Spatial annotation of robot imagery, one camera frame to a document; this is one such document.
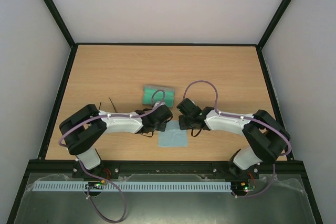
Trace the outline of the light blue cleaning cloth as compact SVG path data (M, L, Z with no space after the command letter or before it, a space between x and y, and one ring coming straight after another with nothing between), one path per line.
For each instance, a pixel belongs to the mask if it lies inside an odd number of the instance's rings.
M159 147L187 147L187 130L181 130L178 121L169 121L164 132L158 132Z

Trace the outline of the grey glasses case green lining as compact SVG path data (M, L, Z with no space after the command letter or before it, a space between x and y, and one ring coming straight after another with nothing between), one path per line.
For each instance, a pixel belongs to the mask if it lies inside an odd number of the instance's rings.
M165 105L172 108L174 105L175 89L163 86L144 85L142 104L154 105L163 101Z

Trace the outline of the black sunglasses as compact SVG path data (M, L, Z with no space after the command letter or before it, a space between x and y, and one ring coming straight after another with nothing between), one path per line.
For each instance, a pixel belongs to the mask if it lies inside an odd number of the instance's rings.
M117 113L118 111L111 97L108 97L105 100L99 102L98 109L112 113Z

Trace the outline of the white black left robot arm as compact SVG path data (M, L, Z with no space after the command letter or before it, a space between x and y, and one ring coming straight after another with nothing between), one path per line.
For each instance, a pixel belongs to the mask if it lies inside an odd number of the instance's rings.
M152 109L130 113L106 112L88 104L60 124L58 144L80 160L85 169L92 170L101 164L93 145L102 135L119 132L153 135L155 131L164 132L172 117L173 113L163 102L157 102Z

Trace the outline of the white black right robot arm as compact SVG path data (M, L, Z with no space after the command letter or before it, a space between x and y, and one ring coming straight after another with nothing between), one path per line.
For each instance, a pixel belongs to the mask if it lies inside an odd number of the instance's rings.
M177 109L181 130L225 131L246 138L249 146L237 150L228 161L228 172L236 178L258 163L275 163L282 151L290 148L289 133L265 110L254 114L220 112L208 106L201 109L188 98Z

